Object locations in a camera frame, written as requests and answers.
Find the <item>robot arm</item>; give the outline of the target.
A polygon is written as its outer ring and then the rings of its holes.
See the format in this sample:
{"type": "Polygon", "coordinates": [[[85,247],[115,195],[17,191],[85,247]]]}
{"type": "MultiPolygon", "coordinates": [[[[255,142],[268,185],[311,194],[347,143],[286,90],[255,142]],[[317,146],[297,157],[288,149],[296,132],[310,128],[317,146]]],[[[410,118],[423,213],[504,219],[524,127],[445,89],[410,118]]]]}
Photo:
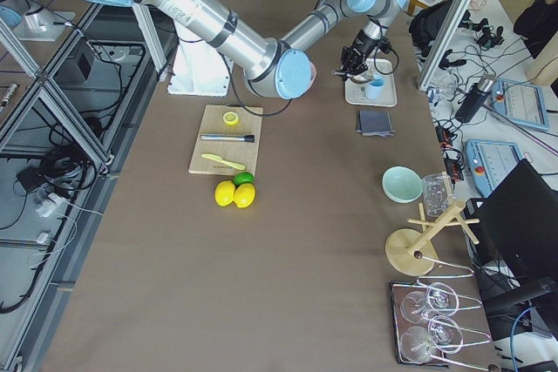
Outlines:
{"type": "Polygon", "coordinates": [[[190,29],[208,45],[232,59],[244,71],[255,95],[286,100],[299,98],[313,82],[305,51],[344,19],[365,15],[369,23],[341,55],[342,78],[366,71],[366,59],[407,0],[323,0],[304,20],[276,40],[264,38],[218,0],[86,0],[128,7],[152,5],[190,29]]]}

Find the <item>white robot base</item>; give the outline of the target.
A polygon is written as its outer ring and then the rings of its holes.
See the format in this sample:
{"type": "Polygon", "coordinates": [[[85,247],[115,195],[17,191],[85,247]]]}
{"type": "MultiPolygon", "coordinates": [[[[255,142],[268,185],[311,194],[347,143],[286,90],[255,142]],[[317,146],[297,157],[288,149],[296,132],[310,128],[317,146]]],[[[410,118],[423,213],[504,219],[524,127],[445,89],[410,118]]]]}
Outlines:
{"type": "Polygon", "coordinates": [[[225,97],[230,81],[228,60],[183,25],[174,24],[174,28],[180,43],[174,59],[168,93],[225,97]]]}

